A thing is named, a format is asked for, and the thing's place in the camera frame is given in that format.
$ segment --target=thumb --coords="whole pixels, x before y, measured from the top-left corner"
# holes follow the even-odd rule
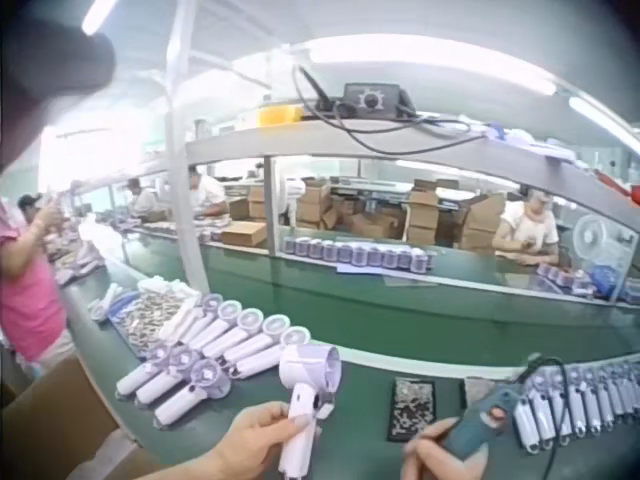
[[[311,415],[298,415],[297,417],[285,418],[273,425],[262,428],[262,440],[267,446],[284,443],[302,432],[309,426],[311,421]]]

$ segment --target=red object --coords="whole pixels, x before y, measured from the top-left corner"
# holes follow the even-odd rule
[[[631,186],[631,200],[633,203],[640,206],[640,185]]]

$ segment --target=fingernail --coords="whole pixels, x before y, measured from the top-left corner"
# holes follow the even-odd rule
[[[296,415],[295,417],[291,417],[293,423],[295,423],[296,427],[306,427],[311,423],[313,417],[309,414],[304,415]]]

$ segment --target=pink shirt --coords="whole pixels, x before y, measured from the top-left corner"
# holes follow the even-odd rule
[[[16,210],[0,200],[0,246],[15,241],[24,231],[24,220]],[[0,276],[0,328],[26,361],[37,361],[62,334],[65,324],[66,312],[44,253],[34,256],[21,277]]]

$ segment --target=ceiling light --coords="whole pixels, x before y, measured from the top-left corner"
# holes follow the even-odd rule
[[[605,112],[580,97],[571,97],[569,99],[569,106],[592,122],[600,125],[611,135],[640,155],[640,139]]]
[[[463,42],[420,35],[365,34],[306,43],[314,63],[406,62],[455,68],[553,95],[553,75],[518,58]]]
[[[82,31],[87,35],[93,35],[102,26],[104,19],[116,4],[117,0],[96,0],[91,5],[87,16],[82,22]]]

